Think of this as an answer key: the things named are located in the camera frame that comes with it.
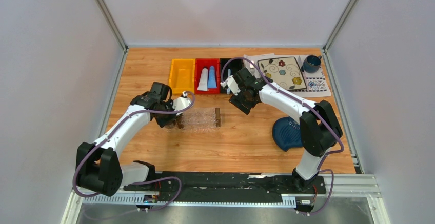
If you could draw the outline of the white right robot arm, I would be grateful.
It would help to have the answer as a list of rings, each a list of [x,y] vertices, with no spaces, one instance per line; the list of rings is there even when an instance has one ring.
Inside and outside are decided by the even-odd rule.
[[[343,131],[329,102],[316,103],[298,97],[264,75],[256,78],[247,68],[228,76],[220,85],[231,91],[230,103],[245,114],[263,103],[298,122],[304,148],[300,162],[292,171],[292,185],[298,192],[307,192],[313,186],[321,165],[327,155],[334,153],[332,148],[336,144],[340,145],[338,152],[344,150]]]

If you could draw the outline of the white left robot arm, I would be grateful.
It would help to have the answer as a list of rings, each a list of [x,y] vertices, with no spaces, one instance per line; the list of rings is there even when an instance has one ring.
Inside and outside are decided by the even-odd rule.
[[[73,190],[81,197],[113,196],[120,187],[138,184],[149,191],[156,186],[154,165],[135,160],[123,165],[120,156],[136,134],[151,121],[161,128],[192,108],[195,96],[183,91],[172,98],[170,86],[153,82],[151,89],[132,99],[122,117],[94,142],[77,149]]]

